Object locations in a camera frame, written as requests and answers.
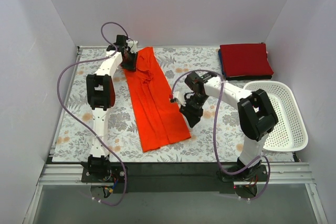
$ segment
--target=red cloth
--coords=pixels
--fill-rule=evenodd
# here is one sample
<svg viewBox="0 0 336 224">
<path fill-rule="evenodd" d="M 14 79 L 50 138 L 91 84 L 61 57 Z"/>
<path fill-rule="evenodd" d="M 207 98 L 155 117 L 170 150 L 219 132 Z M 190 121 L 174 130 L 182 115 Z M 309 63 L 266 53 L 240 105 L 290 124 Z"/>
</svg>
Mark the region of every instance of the red cloth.
<svg viewBox="0 0 336 224">
<path fill-rule="evenodd" d="M 190 138 L 190 132 L 152 47 L 138 52 L 136 71 L 124 70 L 143 152 Z"/>
<path fill-rule="evenodd" d="M 223 68 L 227 77 L 272 75 L 266 44 L 221 45 Z"/>
</svg>

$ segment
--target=table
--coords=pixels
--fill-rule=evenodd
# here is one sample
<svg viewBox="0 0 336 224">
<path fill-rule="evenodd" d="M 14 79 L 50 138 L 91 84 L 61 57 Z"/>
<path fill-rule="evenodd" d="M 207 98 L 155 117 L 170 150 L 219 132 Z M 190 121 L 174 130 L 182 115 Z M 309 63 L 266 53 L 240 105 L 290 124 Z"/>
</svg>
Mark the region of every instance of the table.
<svg viewBox="0 0 336 224">
<path fill-rule="evenodd" d="M 207 69 L 221 72 L 216 47 L 154 48 L 155 57 L 172 87 L 174 81 L 184 72 Z M 79 60 L 98 59 L 105 56 L 105 49 L 83 49 Z M 74 70 L 75 77 L 67 108 L 89 126 L 93 126 L 91 108 L 87 104 L 86 75 L 94 73 L 101 61 L 83 63 Z M 243 87 L 246 81 L 231 81 Z M 109 139 L 107 144 L 124 162 L 215 162 L 213 150 L 213 119 L 216 98 L 209 98 L 204 104 L 204 114 L 196 127 L 190 129 L 191 138 L 158 150 L 142 152 L 138 129 L 133 113 L 126 78 L 121 69 L 113 76 L 116 99 L 109 118 Z M 176 90 L 186 92 L 188 87 L 182 80 Z M 56 147 L 53 162 L 87 161 L 94 136 L 67 113 L 62 114 L 56 132 Z M 217 148 L 222 162 L 235 162 L 243 148 L 244 135 L 239 126 L 238 112 L 222 103 L 217 121 Z M 293 154 L 264 151 L 271 162 L 293 162 Z"/>
</svg>

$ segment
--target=white plastic basket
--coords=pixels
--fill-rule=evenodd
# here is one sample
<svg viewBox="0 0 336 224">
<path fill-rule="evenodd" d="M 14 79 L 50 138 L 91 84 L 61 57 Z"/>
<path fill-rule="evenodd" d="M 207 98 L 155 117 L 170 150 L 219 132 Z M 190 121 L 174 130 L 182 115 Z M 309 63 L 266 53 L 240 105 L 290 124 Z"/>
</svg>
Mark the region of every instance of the white plastic basket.
<svg viewBox="0 0 336 224">
<path fill-rule="evenodd" d="M 252 81 L 244 89 L 267 92 L 279 122 L 266 139 L 264 149 L 274 152 L 294 152 L 305 148 L 308 135 L 298 105 L 290 88 L 278 81 Z"/>
</svg>

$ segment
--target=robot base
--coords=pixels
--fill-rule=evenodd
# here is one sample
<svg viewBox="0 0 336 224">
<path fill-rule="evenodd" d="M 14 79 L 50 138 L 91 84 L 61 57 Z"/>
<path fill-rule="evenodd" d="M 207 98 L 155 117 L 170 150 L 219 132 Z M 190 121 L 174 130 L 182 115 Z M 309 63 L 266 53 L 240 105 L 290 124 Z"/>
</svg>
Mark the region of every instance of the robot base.
<svg viewBox="0 0 336 224">
<path fill-rule="evenodd" d="M 233 166 L 228 169 L 229 172 L 234 172 L 235 170 L 239 170 L 241 167 Z M 248 171 L 242 172 L 237 175 L 226 175 L 225 173 L 222 173 L 222 171 L 218 172 L 218 175 L 220 176 L 220 179 L 223 182 L 237 182 L 237 181 L 245 181 L 249 179 L 255 179 L 258 176 L 259 182 L 265 182 L 267 180 L 267 170 L 265 165 L 259 165 L 256 167 L 252 172 Z"/>
<path fill-rule="evenodd" d="M 125 183 L 125 175 L 122 167 L 119 166 L 111 166 L 112 175 L 110 178 L 104 180 L 104 178 L 99 178 L 95 174 L 90 174 L 89 171 L 84 168 L 82 173 L 81 181 L 83 183 L 114 183 L 114 179 L 116 178 L 119 183 Z"/>
</svg>

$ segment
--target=white backdrop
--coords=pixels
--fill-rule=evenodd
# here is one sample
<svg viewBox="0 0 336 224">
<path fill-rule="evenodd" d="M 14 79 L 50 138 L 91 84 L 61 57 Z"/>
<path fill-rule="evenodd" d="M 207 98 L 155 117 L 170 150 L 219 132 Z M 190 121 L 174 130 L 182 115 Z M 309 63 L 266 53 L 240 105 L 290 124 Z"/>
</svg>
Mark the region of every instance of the white backdrop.
<svg viewBox="0 0 336 224">
<path fill-rule="evenodd" d="M 0 223 L 10 224 L 23 222 L 32 200 L 60 113 L 57 78 L 76 48 L 51 0 L 0 7 Z"/>
<path fill-rule="evenodd" d="M 106 45 L 115 21 L 143 46 L 263 42 L 286 0 L 52 0 L 77 46 Z M 120 29 L 107 28 L 111 40 Z"/>
<path fill-rule="evenodd" d="M 266 39 L 277 80 L 291 87 L 309 142 L 299 152 L 317 182 L 329 223 L 336 223 L 336 0 L 288 0 Z"/>
</svg>

